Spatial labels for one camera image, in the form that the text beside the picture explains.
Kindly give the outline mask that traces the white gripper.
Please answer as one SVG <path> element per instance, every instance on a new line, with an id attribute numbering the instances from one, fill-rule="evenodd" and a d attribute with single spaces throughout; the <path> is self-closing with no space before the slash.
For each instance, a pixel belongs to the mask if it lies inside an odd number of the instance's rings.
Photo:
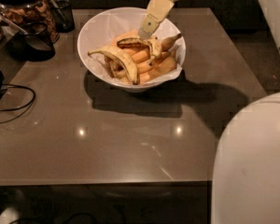
<path id="1" fill-rule="evenodd" d="M 141 21 L 138 35 L 142 39 L 150 38 L 159 28 L 161 23 L 165 20 L 170 10 L 174 6 L 174 1 L 179 0 L 150 0 L 146 15 Z"/>

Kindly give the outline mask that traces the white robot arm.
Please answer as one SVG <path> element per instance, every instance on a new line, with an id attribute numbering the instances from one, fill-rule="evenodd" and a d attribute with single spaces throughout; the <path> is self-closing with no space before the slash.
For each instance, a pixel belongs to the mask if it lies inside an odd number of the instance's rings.
<path id="1" fill-rule="evenodd" d="M 139 27 L 151 37 L 178 0 L 150 0 Z M 280 0 L 258 0 L 280 54 Z M 221 135 L 211 224 L 280 224 L 280 92 L 246 106 Z"/>

